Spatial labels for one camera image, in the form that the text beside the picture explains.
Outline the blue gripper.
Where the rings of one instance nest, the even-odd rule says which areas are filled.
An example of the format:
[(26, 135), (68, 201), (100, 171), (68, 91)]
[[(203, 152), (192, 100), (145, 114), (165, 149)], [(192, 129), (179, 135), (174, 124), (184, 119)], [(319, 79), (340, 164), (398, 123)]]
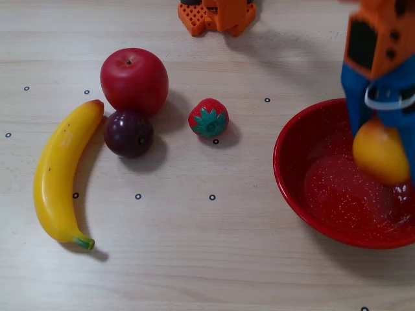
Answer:
[(353, 136), (374, 116), (374, 110), (382, 111), (377, 113), (381, 122), (398, 130), (414, 183), (414, 113), (384, 112), (409, 109), (414, 105), (414, 58), (374, 79), (365, 77), (345, 63), (341, 83)]

